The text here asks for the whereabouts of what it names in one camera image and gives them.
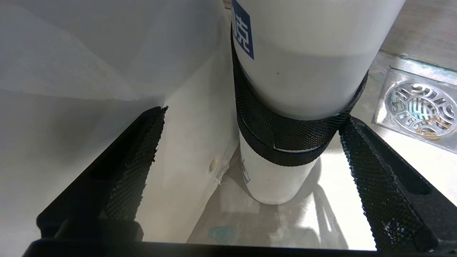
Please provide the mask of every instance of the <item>white container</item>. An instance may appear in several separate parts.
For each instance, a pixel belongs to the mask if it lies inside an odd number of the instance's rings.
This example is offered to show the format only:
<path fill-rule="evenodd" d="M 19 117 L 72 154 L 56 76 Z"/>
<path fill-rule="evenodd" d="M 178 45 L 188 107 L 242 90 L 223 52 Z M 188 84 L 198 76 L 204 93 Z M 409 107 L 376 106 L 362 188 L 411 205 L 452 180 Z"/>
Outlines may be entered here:
<path fill-rule="evenodd" d="M 354 96 L 403 3 L 233 0 L 236 53 L 254 90 L 272 110 L 300 120 L 329 117 Z M 243 139 L 241 149 L 251 178 L 247 187 L 264 203 L 291 199 L 314 165 L 273 166 L 255 158 Z"/>

